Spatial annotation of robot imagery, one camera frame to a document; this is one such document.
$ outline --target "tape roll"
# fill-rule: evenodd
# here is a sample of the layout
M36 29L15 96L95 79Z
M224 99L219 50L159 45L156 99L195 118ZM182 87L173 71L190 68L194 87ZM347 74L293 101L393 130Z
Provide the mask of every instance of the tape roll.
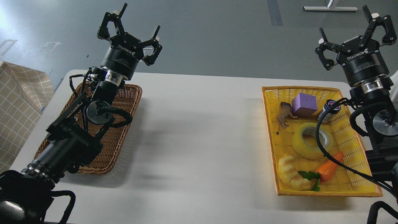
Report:
M315 130L316 123L304 123L299 126L292 137L294 150L306 159L321 159L324 156L318 147L310 146L303 138L303 135L315 137ZM323 127L319 129L319 140L326 151L329 151L333 147L332 134Z

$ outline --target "white table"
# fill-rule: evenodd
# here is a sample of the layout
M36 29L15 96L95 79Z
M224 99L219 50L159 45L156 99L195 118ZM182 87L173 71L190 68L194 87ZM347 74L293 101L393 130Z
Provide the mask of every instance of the white table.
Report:
M135 73L128 83L143 95L114 169L67 173L55 187L77 196L68 223L351 224L366 223L378 200L396 208L387 192L382 198L276 194L261 86L328 86L349 97L345 83L152 73ZM12 169L32 160L70 95L65 78ZM46 221L59 221L68 200L56 198ZM380 210L378 223L395 221Z

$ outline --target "wicker basket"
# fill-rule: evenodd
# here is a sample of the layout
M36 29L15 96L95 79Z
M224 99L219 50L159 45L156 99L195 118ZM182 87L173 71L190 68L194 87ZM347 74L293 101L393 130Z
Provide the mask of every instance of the wicker basket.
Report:
M289 127L281 128L279 135L276 116L280 112L280 102L289 102L298 93L305 93L316 96L318 110L309 118L299 118L297 120L288 118L286 120ZM294 165L298 171L314 171L317 167L327 161L327 158L320 160L309 160L301 157L292 147L292 136L298 127L306 122L317 123L316 116L322 109L327 99L338 100L342 98L339 89L324 88L313 86L272 86L262 87L264 100L265 119L267 122L269 144L271 149L272 166L274 171L275 187L278 195L301 195L301 196L357 196L357 197L378 197L382 196L381 188L362 177L338 167L332 179L326 183L321 183L320 191L297 191L285 185L278 177L277 164L279 159L285 154L290 153L295 156ZM339 151L344 152L343 163L362 173L371 175L371 171L366 160L365 148L360 136L351 128L349 116L351 115L348 107L343 106L340 112L332 118L330 124L322 125L333 136L334 146L329 151L335 155ZM304 138L305 141L316 146L315 138Z
M77 92L80 92L82 84L78 85L76 88ZM90 90L88 84L84 87L84 92L87 96L92 96L93 92ZM116 95L112 106L123 109L127 111L131 116L137 109L138 103L140 102L142 95L141 87L132 84L125 84L125 88L120 90ZM69 101L66 103L62 112L76 99L72 94ZM123 121L124 119L120 115L115 115L115 122ZM78 113L77 123L82 127L81 114ZM94 125L89 123L88 132L90 135L97 133L102 125ZM86 167L80 167L78 173L89 173L89 174L105 174L108 173L115 166L116 160L120 154L121 147L126 138L127 132L130 128L130 124L121 128L109 128L104 137L101 140L103 148L101 153ZM39 149L35 154L35 158L49 145L49 142L44 139L41 143Z

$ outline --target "toy lion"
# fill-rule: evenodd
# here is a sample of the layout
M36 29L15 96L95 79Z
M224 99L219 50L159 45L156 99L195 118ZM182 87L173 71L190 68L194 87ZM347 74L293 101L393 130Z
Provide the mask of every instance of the toy lion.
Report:
M278 132L276 133L279 135L279 129L281 126L283 128L287 128L289 125L285 123L285 118L287 116L290 116L291 118L297 118L297 116L294 116L293 114L293 108L290 105L290 103L286 102L281 102L281 112L276 116L276 121L278 122Z

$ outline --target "metal stand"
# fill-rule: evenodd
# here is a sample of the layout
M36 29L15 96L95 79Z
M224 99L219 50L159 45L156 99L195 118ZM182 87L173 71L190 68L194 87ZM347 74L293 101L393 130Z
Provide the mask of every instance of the metal stand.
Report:
M336 7L339 0L330 0L327 6L304 6L304 11L356 12L357 7Z

